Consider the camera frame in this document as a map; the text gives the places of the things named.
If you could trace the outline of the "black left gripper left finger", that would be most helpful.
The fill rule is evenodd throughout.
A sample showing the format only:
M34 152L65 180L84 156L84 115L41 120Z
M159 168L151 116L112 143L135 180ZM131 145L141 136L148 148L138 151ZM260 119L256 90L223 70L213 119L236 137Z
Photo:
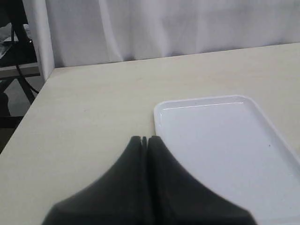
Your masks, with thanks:
M122 155L97 181L55 204L44 225L148 225L146 137L131 137Z

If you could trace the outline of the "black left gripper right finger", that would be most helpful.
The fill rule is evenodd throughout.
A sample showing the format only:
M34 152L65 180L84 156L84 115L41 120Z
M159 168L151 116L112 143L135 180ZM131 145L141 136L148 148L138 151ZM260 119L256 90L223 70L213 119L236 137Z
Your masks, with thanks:
M211 191L173 156L159 136L148 141L147 176L157 225L254 225L246 209Z

